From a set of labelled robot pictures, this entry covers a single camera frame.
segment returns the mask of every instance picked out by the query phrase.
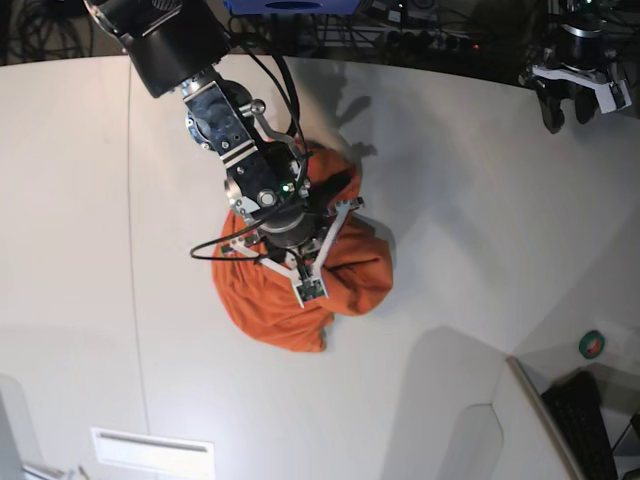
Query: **screw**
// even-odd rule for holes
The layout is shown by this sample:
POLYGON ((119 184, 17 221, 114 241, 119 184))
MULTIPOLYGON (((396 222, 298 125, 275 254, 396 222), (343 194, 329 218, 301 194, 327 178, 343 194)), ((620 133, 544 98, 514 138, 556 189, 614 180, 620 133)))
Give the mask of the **screw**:
POLYGON ((254 115, 262 115, 266 108, 266 105, 260 99, 256 99, 251 102, 251 113, 253 113, 254 115))
POLYGON ((266 190, 262 190, 258 194, 258 201, 262 206, 270 207, 271 205, 276 203, 276 197, 271 190, 266 189, 266 190))

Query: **white table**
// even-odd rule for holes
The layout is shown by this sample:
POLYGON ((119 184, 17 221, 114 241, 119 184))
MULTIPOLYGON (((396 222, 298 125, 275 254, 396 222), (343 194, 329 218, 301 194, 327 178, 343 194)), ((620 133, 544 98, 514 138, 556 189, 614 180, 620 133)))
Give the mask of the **white table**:
MULTIPOLYGON (((0 308, 11 307, 11 316, 0 318, 1 350, 11 347, 15 355, 29 346, 26 337, 16 341, 5 332, 34 317, 54 322, 56 332, 68 328, 81 343, 108 329, 110 345, 120 346, 119 355, 99 348, 87 353, 93 362, 52 354, 5 368, 9 358, 0 356, 0 372, 16 376, 34 402, 31 410, 39 411, 33 416, 39 438, 47 438, 41 440, 45 459, 64 467, 74 465, 72 455, 90 462, 88 433, 80 430, 99 425, 213 441, 223 480, 435 479, 459 413, 491 403, 505 354, 542 322, 640 204, 640 163, 634 161, 640 125, 632 119, 610 115, 578 126, 568 114, 564 130, 551 136, 532 92, 429 72, 292 60, 307 137, 362 157, 364 215, 383 225, 379 233, 392 241, 395 288, 371 314, 339 318, 329 329, 327 352, 280 351, 250 340, 233 325, 209 265, 188 258, 191 246, 219 233, 227 202, 223 168, 186 133, 180 98, 153 100, 133 74, 127 182, 126 78, 117 87, 120 103, 95 93, 100 85, 113 85, 107 74, 84 75, 85 96, 71 95, 77 72, 95 68, 94 62, 112 63, 110 74, 127 69, 123 59, 102 59, 13 70, 22 76, 65 72, 56 88, 66 96, 61 93, 57 101, 87 113, 70 115, 80 145, 72 139, 43 142, 38 155, 16 147, 14 158, 0 163, 0 189, 9 192, 3 205, 18 204, 44 184, 67 202, 65 212, 80 215, 96 199, 104 209, 60 233, 58 250, 63 235, 73 240, 67 243, 66 269, 74 272, 69 278, 75 283, 58 281, 59 288, 51 290, 42 278, 57 278, 60 265, 27 263, 18 269, 28 253, 41 251, 40 242, 25 241, 25 232, 39 226, 42 238, 57 231, 53 220, 42 225, 46 202, 22 201, 19 218, 0 207, 0 224, 12 232, 14 269, 40 282, 20 287, 21 302, 14 296, 0 302, 0 308), (92 103, 91 96, 99 98, 92 103), (104 109, 116 105, 121 105, 117 118, 105 117, 104 109), (100 135, 120 142, 119 153, 91 150, 100 150, 93 157, 99 168, 117 168, 117 175, 101 175, 92 164, 82 164, 92 172, 69 170, 71 154, 58 153, 86 158, 88 145, 97 145, 100 135), (33 183, 27 172, 42 165, 57 170, 47 182, 33 183), (9 175, 16 169, 23 175, 19 182, 9 175), (60 171, 64 179, 58 178, 60 171), (102 182, 84 181, 96 177, 102 182), (77 195, 76 201, 66 192, 77 195), (71 255, 81 247, 83 255, 71 255), (103 275, 105 268, 118 273, 103 275), (70 310, 60 299, 81 287, 101 300, 89 296, 82 308, 70 310), (49 302, 26 300, 40 297, 49 302), (105 299, 121 312, 102 309, 105 299), (49 315, 55 308, 65 313, 49 315), (112 320, 105 322, 105 315, 112 320), (98 358, 108 361, 96 370, 98 358), (47 377, 38 365, 45 361, 54 369, 69 368, 69 362, 84 365, 74 378, 54 384, 59 402, 83 394, 93 400, 77 421, 58 419, 76 425, 69 438, 82 444, 80 454, 47 437, 54 429, 46 420, 51 416, 46 396, 54 392, 43 386, 47 377), (85 377, 93 382, 90 392, 83 390, 85 377)), ((275 88, 250 59, 229 56, 220 72, 264 99, 276 123, 287 124, 275 88)), ((9 81, 9 73, 0 70, 0 82, 9 81)), ((20 103, 32 122, 40 121, 36 107, 51 101, 46 92, 52 87, 46 85, 32 86, 41 92, 37 105, 20 103)), ((3 95, 12 98, 7 89, 3 95)), ((14 110, 20 111, 18 105, 14 110)), ((63 121, 51 120, 61 118, 59 110, 46 118, 45 131, 63 131, 63 121)), ((7 141, 21 135, 17 127, 10 137, 4 132, 7 141)), ((0 272, 0 283, 5 282, 0 272)), ((45 326, 36 324, 33 333, 56 343, 58 337, 45 326)), ((500 478, 522 474, 516 467, 499 467, 500 478)))

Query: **air vent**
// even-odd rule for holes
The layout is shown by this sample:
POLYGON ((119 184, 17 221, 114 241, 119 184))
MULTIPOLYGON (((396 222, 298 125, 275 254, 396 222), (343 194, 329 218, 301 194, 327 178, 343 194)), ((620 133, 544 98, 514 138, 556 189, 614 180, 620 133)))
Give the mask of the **air vent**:
POLYGON ((105 465, 214 480, 213 444, 92 428, 98 461, 105 465))

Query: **silver bracket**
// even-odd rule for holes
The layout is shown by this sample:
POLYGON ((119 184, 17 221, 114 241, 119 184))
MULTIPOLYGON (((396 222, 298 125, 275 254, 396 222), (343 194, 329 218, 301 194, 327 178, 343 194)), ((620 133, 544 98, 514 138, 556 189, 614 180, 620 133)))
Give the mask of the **silver bracket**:
MULTIPOLYGON (((262 100, 255 99, 251 103, 240 107, 240 113, 242 113, 244 117, 254 117, 258 121, 260 127, 268 138, 283 142, 287 145, 287 147, 289 147, 289 150, 295 158, 295 160, 291 162, 291 172, 294 175, 298 175, 298 172, 300 171, 300 163, 302 162, 304 156, 298 148, 298 144, 296 143, 294 138, 284 133, 277 132, 273 128, 271 128, 271 125, 269 125, 267 119, 264 118, 264 112, 266 111, 266 109, 267 106, 262 100)), ((308 182, 305 182, 300 187, 300 191, 298 192, 298 194, 301 198, 307 198, 309 196, 309 187, 310 184, 308 182)))
MULTIPOLYGON (((296 268, 297 265, 295 257, 290 253, 287 253, 287 257, 285 259, 287 266, 280 265, 270 258, 261 258, 258 260, 258 262, 263 266, 291 281, 291 287, 301 308, 304 308, 304 304, 309 300, 322 296, 329 296, 324 279, 322 278, 322 267, 324 262, 327 260, 329 250, 335 243, 338 233, 344 225, 349 212, 357 210, 363 206, 364 202, 362 201, 362 198, 358 197, 351 200, 341 200, 331 207, 329 214, 335 215, 335 219, 329 227, 327 235, 324 237, 322 246, 320 247, 320 251, 318 252, 315 261, 312 265, 305 265, 302 274, 298 268, 296 268)), ((258 252, 251 250, 249 245, 255 245, 258 242, 259 238, 255 234, 247 237, 238 237, 231 240, 227 245, 222 246, 220 251, 222 255, 235 251, 245 257, 256 258, 259 256, 258 252)))
POLYGON ((564 68, 550 69, 542 65, 534 65, 531 73, 548 80, 566 80, 590 88, 596 94, 601 113, 615 112, 631 105, 629 86, 625 79, 609 81, 593 73, 574 72, 564 68))

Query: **robotic arm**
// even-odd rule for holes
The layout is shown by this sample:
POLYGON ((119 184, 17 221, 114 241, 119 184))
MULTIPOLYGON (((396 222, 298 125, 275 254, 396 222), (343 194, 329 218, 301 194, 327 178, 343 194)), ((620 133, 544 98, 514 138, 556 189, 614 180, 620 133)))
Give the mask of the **robotic arm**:
POLYGON ((229 203, 248 227, 196 247, 192 256, 260 262, 291 280, 301 306, 328 295, 322 265, 348 212, 361 207, 362 200, 329 208, 348 176, 334 175, 312 189, 306 151, 301 152, 290 135, 271 128, 262 100, 252 99, 243 86, 215 70, 230 45, 204 0, 85 3, 100 27, 122 43, 153 97, 180 89, 187 130, 202 148, 215 151, 226 168, 229 203), (249 248, 261 242, 266 255, 249 248), (220 245, 221 257, 195 254, 212 245, 220 245), (231 253, 243 257, 230 257, 231 253))
POLYGON ((564 13, 544 39, 542 57, 523 75, 524 84, 538 95, 544 125, 554 134, 564 125, 564 99, 573 100, 581 124, 598 110, 606 114, 632 103, 618 53, 605 42, 604 21, 597 10, 577 3, 565 1, 564 13))

